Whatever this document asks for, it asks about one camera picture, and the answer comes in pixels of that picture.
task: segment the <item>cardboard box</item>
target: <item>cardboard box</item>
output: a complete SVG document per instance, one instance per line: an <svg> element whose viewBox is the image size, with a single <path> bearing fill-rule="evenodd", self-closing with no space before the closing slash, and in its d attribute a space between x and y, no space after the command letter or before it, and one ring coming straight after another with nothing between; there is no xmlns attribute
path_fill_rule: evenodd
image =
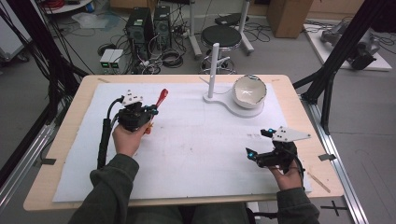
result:
<svg viewBox="0 0 396 224"><path fill-rule="evenodd" d="M110 6L114 8L128 9L134 7L149 7L153 12L158 0L110 0Z"/></svg>
<svg viewBox="0 0 396 224"><path fill-rule="evenodd" d="M272 0L267 20L275 37L296 38L313 0Z"/></svg>

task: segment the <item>floor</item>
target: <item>floor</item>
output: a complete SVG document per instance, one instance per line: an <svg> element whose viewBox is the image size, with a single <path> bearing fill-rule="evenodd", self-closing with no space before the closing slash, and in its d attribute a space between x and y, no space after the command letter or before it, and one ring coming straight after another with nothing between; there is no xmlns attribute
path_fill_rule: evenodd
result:
<svg viewBox="0 0 396 224"><path fill-rule="evenodd" d="M117 35L122 34L125 21L107 14L110 19L107 28L83 30L72 23L69 16L58 18L60 26L67 31L67 40L85 64L95 74L101 74L97 50L101 45L117 40ZM197 32L203 27L204 21L205 26L215 24L216 17L217 15L209 15L205 20L196 20ZM267 25L266 19L262 17L251 17L247 25L253 25L253 22ZM274 38L269 30L263 33L260 40L255 40L254 35L247 33L254 48L249 56L243 49L228 53L235 61L238 74L284 74L295 82L321 67L305 34L301 33L296 39L280 39ZM200 61L194 59L188 39L184 45L187 51L183 56L183 65L179 68L163 68L160 74L198 73ZM202 45L200 47L205 53L206 48ZM396 46L387 48L396 51ZM396 67L394 53L381 49L379 54L393 68ZM74 53L72 58L76 66L88 71ZM47 104L48 81L40 74L33 60L24 63L16 59L0 68L0 74L0 165L3 166ZM396 170L395 84L394 69L389 72L340 69L334 80L331 137L371 223L396 223L396 177L391 173ZM308 86L301 87L297 92L305 92ZM37 213L24 211L23 201L38 170L35 166L30 169L0 214L0 223L66 223L73 214L73 210ZM353 223L344 198L315 199L313 203L320 211L320 223ZM334 204L337 209L328 208ZM276 202L259 203L259 207L263 212L275 212ZM276 223L269 219L258 222Z"/></svg>

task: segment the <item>tabletop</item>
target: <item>tabletop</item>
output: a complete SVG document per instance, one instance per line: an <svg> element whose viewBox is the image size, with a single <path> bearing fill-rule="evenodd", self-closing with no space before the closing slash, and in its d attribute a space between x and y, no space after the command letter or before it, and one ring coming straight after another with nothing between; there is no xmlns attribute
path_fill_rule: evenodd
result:
<svg viewBox="0 0 396 224"><path fill-rule="evenodd" d="M216 76L216 83L234 83L242 75ZM309 198L338 197L343 195L343 187L329 161L321 161L318 156L325 154L325 150L307 116L303 105L292 87L287 76L284 75L256 75L265 83L271 83L279 105L289 128L300 132L310 133L311 138L295 142L299 158L307 173L312 186ZM198 75L147 75L147 76L99 76L84 77L78 92L70 105L55 139L49 149L47 158L56 159L53 165L43 165L35 179L24 202L27 211L42 211L56 209L78 208L78 203L54 203L53 196L61 179L64 162L68 151L77 136L78 128L87 111L96 87L100 83L198 83L202 82ZM257 202L272 201L275 194L242 195L242 196L213 196L186 199L151 199L132 200L130 205L160 205L160 204L192 204L192 203L226 203L226 202Z"/></svg>

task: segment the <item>white stand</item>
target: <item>white stand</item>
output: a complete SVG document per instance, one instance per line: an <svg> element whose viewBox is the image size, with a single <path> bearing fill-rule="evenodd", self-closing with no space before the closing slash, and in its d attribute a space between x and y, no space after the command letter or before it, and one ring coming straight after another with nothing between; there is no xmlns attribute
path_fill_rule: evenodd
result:
<svg viewBox="0 0 396 224"><path fill-rule="evenodd" d="M248 41L247 37L244 34L245 21L248 15L249 4L250 4L250 0L246 0L242 7L241 20L239 21L239 28L238 28L238 31L242 36L242 43L245 46L245 48L247 48L247 55L250 55L250 53L254 51L253 46L251 46L250 42Z"/></svg>
<svg viewBox="0 0 396 224"><path fill-rule="evenodd" d="M213 45L212 49L212 63L210 67L210 79L209 81L204 80L201 78L202 81L207 83L209 85L209 91L204 94L204 100L205 102L209 104L219 104L219 105L224 105L232 114L244 118L244 119L250 119L254 118L262 112L262 109L264 108L264 104L257 108L253 109L247 109L244 108L240 105L238 105L234 100L233 100L233 92L231 90L227 90L224 93L215 93L215 77L216 77L216 70L219 65L219 63L222 63L225 60L229 60L230 57L223 58L221 60L218 60L219 56L219 43L216 43Z"/></svg>
<svg viewBox="0 0 396 224"><path fill-rule="evenodd" d="M187 31L187 34L189 35L189 40L192 45L192 49L194 50L195 54L195 59L198 59L202 56L201 49L199 48L197 39L195 38L195 27L194 27L194 17L195 17L195 0L190 0L190 30Z"/></svg>

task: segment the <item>bowl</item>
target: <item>bowl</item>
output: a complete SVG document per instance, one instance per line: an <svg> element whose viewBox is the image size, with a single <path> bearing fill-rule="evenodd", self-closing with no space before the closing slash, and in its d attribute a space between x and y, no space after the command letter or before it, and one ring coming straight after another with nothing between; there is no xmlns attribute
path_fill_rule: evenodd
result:
<svg viewBox="0 0 396 224"><path fill-rule="evenodd" d="M253 75L240 77L233 84L233 100L247 109L263 105L266 94L265 83Z"/></svg>

